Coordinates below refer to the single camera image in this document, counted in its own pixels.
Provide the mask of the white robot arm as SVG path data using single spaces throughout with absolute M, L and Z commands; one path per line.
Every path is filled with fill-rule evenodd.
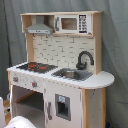
M 36 128 L 27 118 L 16 116 L 12 118 L 5 128 Z

